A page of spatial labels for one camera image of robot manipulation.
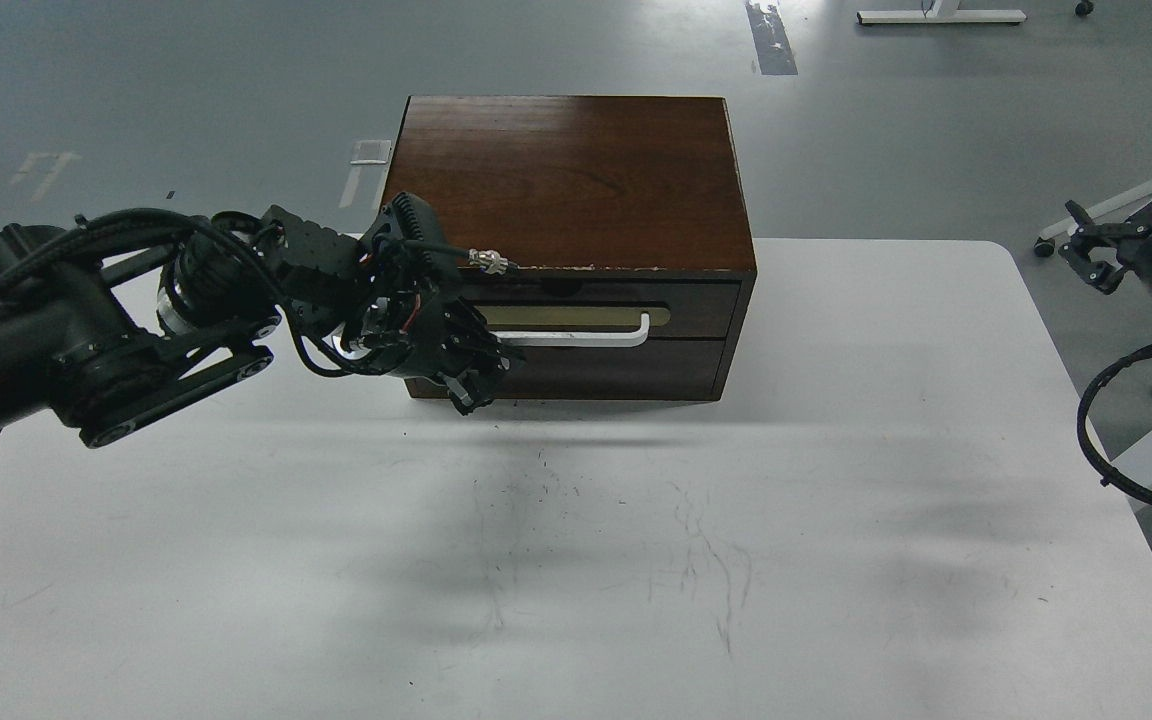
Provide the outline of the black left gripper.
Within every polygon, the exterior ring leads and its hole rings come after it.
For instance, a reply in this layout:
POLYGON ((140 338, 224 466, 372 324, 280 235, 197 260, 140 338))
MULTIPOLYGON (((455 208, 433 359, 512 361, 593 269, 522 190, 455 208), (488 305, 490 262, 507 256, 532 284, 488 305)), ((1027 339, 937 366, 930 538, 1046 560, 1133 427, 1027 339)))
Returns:
POLYGON ((463 300, 461 266, 480 266, 482 251, 452 245, 419 196, 394 196, 361 237, 274 205, 256 249, 317 376, 431 379, 467 416, 497 400, 497 373, 526 365, 463 300))

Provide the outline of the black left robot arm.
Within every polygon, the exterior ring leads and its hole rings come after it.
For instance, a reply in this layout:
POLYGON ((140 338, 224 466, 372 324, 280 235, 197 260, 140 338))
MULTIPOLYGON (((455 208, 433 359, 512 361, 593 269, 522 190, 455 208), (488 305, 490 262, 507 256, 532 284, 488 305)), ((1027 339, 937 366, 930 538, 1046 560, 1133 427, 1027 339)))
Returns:
POLYGON ((515 270, 450 245, 411 194, 358 238, 276 205, 5 225, 0 432, 50 410, 88 447, 108 446, 270 367, 262 340, 280 327, 316 376, 433 382, 471 414, 525 357, 463 295, 461 263, 515 270))

